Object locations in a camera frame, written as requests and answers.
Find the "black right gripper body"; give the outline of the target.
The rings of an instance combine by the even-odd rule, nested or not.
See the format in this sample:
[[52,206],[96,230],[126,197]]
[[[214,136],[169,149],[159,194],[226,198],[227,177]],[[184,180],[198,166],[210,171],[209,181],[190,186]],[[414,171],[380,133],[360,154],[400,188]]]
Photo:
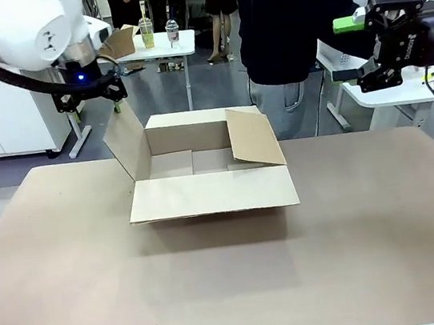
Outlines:
[[402,45],[400,69],[434,65],[434,13],[417,14],[396,20],[394,32]]

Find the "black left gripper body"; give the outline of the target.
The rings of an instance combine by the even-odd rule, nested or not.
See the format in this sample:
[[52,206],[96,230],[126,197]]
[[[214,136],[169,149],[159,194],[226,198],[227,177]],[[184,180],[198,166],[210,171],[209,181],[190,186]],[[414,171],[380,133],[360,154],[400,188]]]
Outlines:
[[60,61],[58,67],[63,82],[70,89],[68,103],[111,97],[109,75],[102,74],[96,52],[80,59]]

